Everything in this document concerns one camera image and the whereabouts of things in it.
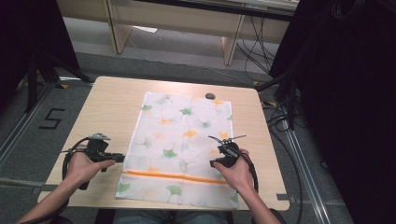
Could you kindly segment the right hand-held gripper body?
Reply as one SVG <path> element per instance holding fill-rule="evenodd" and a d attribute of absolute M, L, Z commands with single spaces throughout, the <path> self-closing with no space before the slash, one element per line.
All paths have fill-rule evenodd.
<path fill-rule="evenodd" d="M 226 168 L 233 167 L 237 160 L 242 156 L 239 146 L 233 141 L 234 138 L 227 138 L 223 140 L 220 140 L 215 136 L 212 136 L 211 138 L 219 143 L 218 150 L 220 154 L 223 154 L 222 158 L 228 159 L 229 167 Z"/>

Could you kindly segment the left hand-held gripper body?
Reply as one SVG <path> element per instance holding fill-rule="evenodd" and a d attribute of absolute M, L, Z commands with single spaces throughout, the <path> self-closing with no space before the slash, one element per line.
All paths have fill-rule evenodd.
<path fill-rule="evenodd" d="M 109 136 L 103 133 L 94 133 L 87 137 L 88 144 L 82 151 L 88 156 L 91 161 L 99 162 L 110 160 L 110 154 L 106 153 L 108 143 L 106 140 L 110 140 Z"/>

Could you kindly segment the white leaf-print pillowcase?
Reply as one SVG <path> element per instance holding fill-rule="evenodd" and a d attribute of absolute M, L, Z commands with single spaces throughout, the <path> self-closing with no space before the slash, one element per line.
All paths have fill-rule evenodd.
<path fill-rule="evenodd" d="M 238 195 L 210 166 L 233 136 L 232 104 L 148 91 L 123 162 L 118 199 L 236 209 Z"/>

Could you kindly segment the person's right hand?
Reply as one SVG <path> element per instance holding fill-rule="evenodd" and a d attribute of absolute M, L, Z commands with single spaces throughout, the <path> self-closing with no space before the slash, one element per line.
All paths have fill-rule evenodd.
<path fill-rule="evenodd" d="M 219 163 L 215 164 L 215 168 L 220 171 L 228 185 L 237 192 L 241 188 L 251 187 L 254 189 L 253 177 L 249 171 L 249 166 L 244 157 L 248 158 L 248 151 L 241 150 L 242 156 L 237 160 L 231 168 L 226 168 Z"/>

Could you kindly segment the person's left hand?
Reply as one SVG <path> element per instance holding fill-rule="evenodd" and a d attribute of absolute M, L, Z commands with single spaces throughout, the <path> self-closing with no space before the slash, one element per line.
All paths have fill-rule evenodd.
<path fill-rule="evenodd" d="M 101 170 L 111 167 L 115 163 L 114 160 L 94 162 L 85 153 L 76 152 L 68 165 L 64 183 L 78 188 L 82 184 L 89 182 Z"/>

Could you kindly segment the person's legs in jeans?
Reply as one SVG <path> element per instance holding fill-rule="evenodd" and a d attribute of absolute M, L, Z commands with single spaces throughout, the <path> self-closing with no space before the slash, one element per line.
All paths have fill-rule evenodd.
<path fill-rule="evenodd" d="M 112 224 L 229 224 L 223 211 L 120 210 Z"/>

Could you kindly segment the black metal stand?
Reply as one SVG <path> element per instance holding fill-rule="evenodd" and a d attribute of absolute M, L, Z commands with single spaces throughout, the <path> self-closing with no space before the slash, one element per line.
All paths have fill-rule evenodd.
<path fill-rule="evenodd" d="M 279 103 L 284 103 L 287 110 L 285 112 L 287 122 L 289 123 L 289 128 L 294 130 L 294 109 L 295 109 L 295 75 L 293 72 L 285 72 L 279 77 L 275 77 L 272 80 L 265 82 L 259 86 L 255 87 L 257 92 L 264 91 L 275 84 L 278 85 L 276 92 L 274 93 L 275 99 Z"/>

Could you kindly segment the black tripod stand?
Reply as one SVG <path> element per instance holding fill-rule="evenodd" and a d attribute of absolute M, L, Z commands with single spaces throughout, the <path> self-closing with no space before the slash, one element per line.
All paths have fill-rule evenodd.
<path fill-rule="evenodd" d="M 28 100 L 26 112 L 31 112 L 38 103 L 38 98 L 44 91 L 37 91 L 38 77 L 42 77 L 45 84 L 57 84 L 60 81 L 55 68 L 62 67 L 68 73 L 85 83 L 93 83 L 93 79 L 84 75 L 77 68 L 45 51 L 34 51 L 28 60 L 27 84 Z"/>

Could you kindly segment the white paper sheet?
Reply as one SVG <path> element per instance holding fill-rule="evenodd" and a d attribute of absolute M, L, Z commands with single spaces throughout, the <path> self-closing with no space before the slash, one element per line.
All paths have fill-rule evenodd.
<path fill-rule="evenodd" d="M 141 30 L 141 31 L 144 31 L 144 32 L 148 32 L 148 33 L 151 33 L 151 34 L 155 34 L 158 31 L 157 28 L 151 28 L 151 27 L 143 27 L 143 26 L 133 26 L 133 27 L 135 29 L 138 29 L 138 30 Z"/>

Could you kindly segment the black curtain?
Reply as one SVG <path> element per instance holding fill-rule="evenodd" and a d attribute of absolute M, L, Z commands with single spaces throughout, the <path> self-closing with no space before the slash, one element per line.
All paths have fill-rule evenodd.
<path fill-rule="evenodd" d="M 0 110 L 41 51 L 79 69 L 57 0 L 0 0 Z"/>
<path fill-rule="evenodd" d="M 396 0 L 300 0 L 276 54 L 355 224 L 396 224 Z"/>

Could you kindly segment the light wooden desk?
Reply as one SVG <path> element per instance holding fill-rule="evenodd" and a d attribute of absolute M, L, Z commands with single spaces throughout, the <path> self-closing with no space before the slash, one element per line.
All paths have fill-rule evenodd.
<path fill-rule="evenodd" d="M 120 54 L 135 26 L 221 38 L 224 63 L 232 63 L 239 39 L 278 44 L 299 0 L 56 0 L 66 18 L 108 25 Z"/>

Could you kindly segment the metal floor rail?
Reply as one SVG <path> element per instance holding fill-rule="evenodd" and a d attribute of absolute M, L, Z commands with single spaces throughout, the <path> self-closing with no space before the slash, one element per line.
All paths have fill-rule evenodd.
<path fill-rule="evenodd" d="M 325 203 L 322 200 L 318 187 L 314 181 L 314 178 L 309 170 L 308 164 L 304 157 L 304 153 L 298 141 L 295 131 L 291 128 L 291 121 L 285 119 L 283 126 L 286 128 L 286 135 L 290 142 L 292 154 L 296 160 L 299 174 L 304 182 L 305 190 L 312 204 L 313 210 L 317 217 L 319 224 L 332 224 L 330 221 L 329 213 Z"/>
<path fill-rule="evenodd" d="M 6 140 L 0 145 L 0 169 L 4 166 L 5 162 L 19 143 L 23 135 L 28 130 L 32 121 L 35 119 L 38 111 L 41 109 L 46 98 L 56 88 L 61 88 L 64 85 L 81 85 L 91 87 L 91 82 L 84 82 L 76 77 L 61 77 L 58 83 L 46 83 L 39 91 L 34 104 L 22 114 L 21 118 L 15 125 L 12 132 L 7 136 Z"/>

